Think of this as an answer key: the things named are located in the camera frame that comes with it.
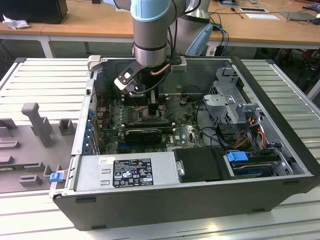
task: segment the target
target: white cable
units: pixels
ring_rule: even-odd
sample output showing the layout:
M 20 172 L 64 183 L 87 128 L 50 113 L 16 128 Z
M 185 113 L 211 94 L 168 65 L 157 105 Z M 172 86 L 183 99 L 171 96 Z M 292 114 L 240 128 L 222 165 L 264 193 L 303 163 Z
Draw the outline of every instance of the white cable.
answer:
M 265 5 L 267 5 L 267 6 L 270 7 L 270 8 L 274 8 L 274 6 L 271 6 L 271 5 L 269 5 L 269 4 L 265 3 L 265 2 L 259 2 L 259 4 L 265 4 Z
M 286 5 L 279 7 L 279 9 L 283 9 L 283 8 L 285 8 L 286 6 L 288 6 L 289 4 L 291 4 L 293 1 L 294 1 L 294 0 L 291 0 L 291 1 L 290 1 L 290 2 L 288 2 Z

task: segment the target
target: power cable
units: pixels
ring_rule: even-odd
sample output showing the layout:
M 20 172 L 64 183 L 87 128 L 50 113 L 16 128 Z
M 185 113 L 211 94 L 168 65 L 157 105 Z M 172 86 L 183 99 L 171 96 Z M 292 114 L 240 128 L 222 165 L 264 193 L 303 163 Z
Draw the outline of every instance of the power cable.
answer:
M 184 14 L 190 14 L 190 13 L 194 12 L 195 10 L 197 10 L 201 5 L 201 1 L 202 0 L 198 0 L 198 4 L 193 9 L 186 11 Z

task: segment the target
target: blue plastic clip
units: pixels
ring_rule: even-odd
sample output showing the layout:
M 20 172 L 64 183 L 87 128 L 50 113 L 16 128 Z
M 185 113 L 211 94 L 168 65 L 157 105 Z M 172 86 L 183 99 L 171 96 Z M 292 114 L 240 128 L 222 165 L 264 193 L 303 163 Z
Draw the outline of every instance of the blue plastic clip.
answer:
M 231 151 L 226 157 L 229 162 L 241 162 L 241 161 L 249 161 L 247 154 L 244 151 Z
M 49 181 L 51 183 L 60 183 L 60 182 L 63 182 L 63 176 L 64 174 L 62 172 L 54 172 L 54 173 L 51 173 L 50 175 L 50 179 Z

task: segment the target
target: gray robot arm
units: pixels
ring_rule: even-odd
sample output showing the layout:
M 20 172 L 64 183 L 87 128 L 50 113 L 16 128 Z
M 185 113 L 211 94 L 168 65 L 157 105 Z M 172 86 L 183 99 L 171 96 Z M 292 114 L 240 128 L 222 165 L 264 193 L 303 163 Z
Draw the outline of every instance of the gray robot arm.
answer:
M 133 18 L 133 38 L 136 62 L 129 65 L 114 81 L 124 93 L 135 93 L 134 77 L 141 71 L 152 73 L 168 68 L 168 28 L 175 33 L 176 50 L 183 55 L 198 56 L 206 46 L 212 31 L 209 18 L 199 21 L 201 9 L 208 12 L 210 0 L 104 0 L 120 9 L 130 10 Z M 184 15 L 187 9 L 195 11 Z

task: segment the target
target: desk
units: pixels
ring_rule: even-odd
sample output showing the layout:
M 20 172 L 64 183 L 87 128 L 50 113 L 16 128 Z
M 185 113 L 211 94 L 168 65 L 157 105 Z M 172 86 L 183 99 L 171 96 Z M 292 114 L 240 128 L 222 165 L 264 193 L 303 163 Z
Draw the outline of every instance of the desk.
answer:
M 269 7 L 260 4 L 270 12 L 301 11 L 305 3 L 292 2 L 285 8 L 279 8 L 290 0 L 263 0 Z M 37 40 L 40 41 L 45 56 L 53 58 L 50 41 L 76 42 L 114 42 L 132 43 L 133 26 L 129 12 L 116 11 L 107 4 L 92 4 L 91 1 L 67 1 L 68 12 L 61 24 L 31 23 L 30 28 L 11 30 L 1 25 L 0 39 Z M 222 9 L 217 2 L 210 4 L 209 10 L 218 13 L 233 13 L 230 8 Z M 280 20 L 250 19 L 243 14 L 221 14 L 223 28 L 229 33 L 229 46 L 269 47 L 269 48 L 302 48 L 318 49 L 320 46 L 320 26 L 297 22 L 286 22 L 279 13 Z M 213 32 L 209 45 L 215 48 L 221 41 L 221 33 Z
M 258 5 L 269 12 L 298 12 L 303 10 L 302 7 L 306 5 L 294 1 L 283 7 L 290 2 L 286 0 L 261 0 L 261 2 L 273 6 Z M 241 6 L 250 8 L 250 3 L 248 3 L 249 5 L 241 1 L 239 3 Z M 250 19 L 245 14 L 242 14 L 244 19 L 241 19 L 238 14 L 230 14 L 234 13 L 230 7 L 223 8 L 225 7 L 218 2 L 213 2 L 210 4 L 209 11 L 221 13 L 223 29 L 230 36 L 229 46 L 301 49 L 318 49 L 320 47 L 320 26 L 318 25 L 312 23 L 304 25 L 295 21 L 287 21 L 280 13 L 272 13 L 280 20 Z M 316 14 L 314 11 L 306 11 L 306 13 Z M 212 18 L 216 23 L 219 23 L 217 14 L 213 14 Z M 214 44 L 220 36 L 220 32 L 213 32 L 210 44 Z

